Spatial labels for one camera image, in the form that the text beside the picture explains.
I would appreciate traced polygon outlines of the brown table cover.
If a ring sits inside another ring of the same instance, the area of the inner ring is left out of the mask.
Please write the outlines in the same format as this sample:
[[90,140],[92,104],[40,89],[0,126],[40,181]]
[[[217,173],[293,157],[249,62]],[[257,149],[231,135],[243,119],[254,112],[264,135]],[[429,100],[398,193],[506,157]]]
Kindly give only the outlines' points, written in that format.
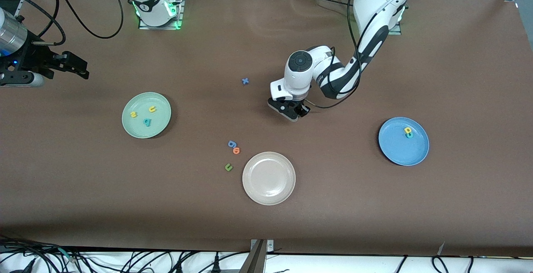
[[[139,30],[130,13],[110,40],[63,8],[57,51],[85,59],[90,77],[0,88],[0,233],[109,248],[246,251],[270,238],[284,253],[533,255],[533,51],[518,8],[408,6],[354,95],[297,122],[268,106],[269,84],[296,50],[333,46],[349,61],[342,6],[187,0],[181,30]],[[171,121],[133,138],[122,110],[145,92],[170,102]],[[381,152],[393,117],[428,133],[421,163]],[[267,151],[296,171],[274,206],[242,186]]]

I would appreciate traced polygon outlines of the aluminium profile post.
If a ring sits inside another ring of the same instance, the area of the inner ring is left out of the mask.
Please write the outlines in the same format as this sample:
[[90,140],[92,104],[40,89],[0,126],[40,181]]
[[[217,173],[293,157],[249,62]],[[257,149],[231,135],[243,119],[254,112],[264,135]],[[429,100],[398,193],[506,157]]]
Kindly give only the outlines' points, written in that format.
[[267,254],[273,251],[273,239],[252,239],[251,250],[239,273],[265,273]]

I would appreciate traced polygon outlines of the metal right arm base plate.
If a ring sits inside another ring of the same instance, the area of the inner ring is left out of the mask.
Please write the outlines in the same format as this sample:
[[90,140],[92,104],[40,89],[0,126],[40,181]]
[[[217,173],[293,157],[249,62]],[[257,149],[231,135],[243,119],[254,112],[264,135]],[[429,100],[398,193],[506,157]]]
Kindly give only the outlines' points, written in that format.
[[181,29],[185,0],[159,0],[150,10],[146,4],[134,5],[140,30]]

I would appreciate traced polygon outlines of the green plate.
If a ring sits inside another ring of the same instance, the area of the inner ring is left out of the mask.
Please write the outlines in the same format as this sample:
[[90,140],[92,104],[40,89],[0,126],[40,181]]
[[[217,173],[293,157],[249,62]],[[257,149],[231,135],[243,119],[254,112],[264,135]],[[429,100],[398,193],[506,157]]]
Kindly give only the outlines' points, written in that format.
[[[155,112],[149,112],[150,106],[156,106]],[[131,118],[131,112],[137,112],[136,118]],[[170,102],[156,92],[145,92],[136,95],[127,102],[122,110],[122,127],[128,135],[138,139],[153,138],[162,133],[172,117]],[[143,124],[145,118],[150,118],[150,127]]]

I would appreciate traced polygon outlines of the blue plate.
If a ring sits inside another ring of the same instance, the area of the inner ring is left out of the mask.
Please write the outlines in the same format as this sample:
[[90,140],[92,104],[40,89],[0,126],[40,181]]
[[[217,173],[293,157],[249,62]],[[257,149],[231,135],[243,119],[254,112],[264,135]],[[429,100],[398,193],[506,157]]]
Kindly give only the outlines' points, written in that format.
[[[414,137],[405,136],[410,127]],[[427,157],[430,150],[428,133],[416,121],[407,117],[393,117],[385,121],[378,132],[378,144],[384,156],[401,166],[414,166]]]

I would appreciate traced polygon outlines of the beige plate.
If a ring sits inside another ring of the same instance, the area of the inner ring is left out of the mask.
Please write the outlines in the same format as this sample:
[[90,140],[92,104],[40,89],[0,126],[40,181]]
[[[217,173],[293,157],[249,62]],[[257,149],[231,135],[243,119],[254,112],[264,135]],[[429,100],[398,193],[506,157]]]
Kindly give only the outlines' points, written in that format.
[[261,152],[253,156],[242,172],[242,186],[247,196],[260,205],[284,202],[296,185],[296,171],[291,161],[278,152]]

